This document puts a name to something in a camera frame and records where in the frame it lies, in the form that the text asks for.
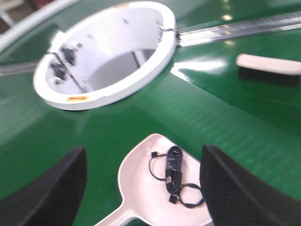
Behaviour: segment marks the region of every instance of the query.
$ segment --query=round opening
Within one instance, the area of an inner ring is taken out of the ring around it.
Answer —
[[[151,1],[116,5],[55,36],[35,71],[34,87],[61,109],[107,105],[154,79],[174,49],[169,8]]]

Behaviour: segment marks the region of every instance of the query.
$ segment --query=gray floor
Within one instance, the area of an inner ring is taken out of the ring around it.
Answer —
[[[14,22],[19,22],[33,12],[34,8],[30,3],[30,0],[26,0],[23,5],[7,11],[7,14],[13,19]],[[4,33],[8,29],[9,26],[2,19],[0,19],[0,34]]]

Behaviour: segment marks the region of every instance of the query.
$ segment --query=white dustpan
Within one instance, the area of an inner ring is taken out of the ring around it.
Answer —
[[[163,135],[151,134],[129,152],[118,171],[122,204],[95,226],[124,226],[134,218],[151,226],[212,225],[205,203],[192,209],[170,203],[165,182],[156,180],[149,172],[151,152],[167,153],[174,145]],[[153,162],[153,173],[164,178],[165,157],[156,158]],[[199,167],[199,161],[183,151],[182,183],[199,185]],[[181,196],[187,202],[198,202],[200,195],[195,190],[183,190]]]

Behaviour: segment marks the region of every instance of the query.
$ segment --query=green surface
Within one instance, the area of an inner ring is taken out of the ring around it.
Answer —
[[[69,7],[12,43],[0,64],[39,59],[57,29],[65,31],[120,2],[84,0]],[[291,0],[159,2],[175,12],[179,27],[229,23],[221,19],[225,14],[241,21],[301,8],[301,1]],[[87,111],[45,104],[33,89],[32,73],[0,79],[0,198],[84,145],[88,183],[74,225],[94,225],[121,203],[117,172],[125,155],[149,134],[160,133],[197,159],[203,144],[215,144],[260,179],[301,200],[301,88],[239,79],[235,65],[239,53],[300,61],[300,34],[299,29],[179,48],[145,88]]]

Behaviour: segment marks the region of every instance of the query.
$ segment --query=metal rail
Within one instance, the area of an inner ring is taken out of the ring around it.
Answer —
[[[182,47],[228,40],[252,34],[301,28],[301,12],[270,16],[257,20],[198,29],[198,25],[179,29],[178,45]]]

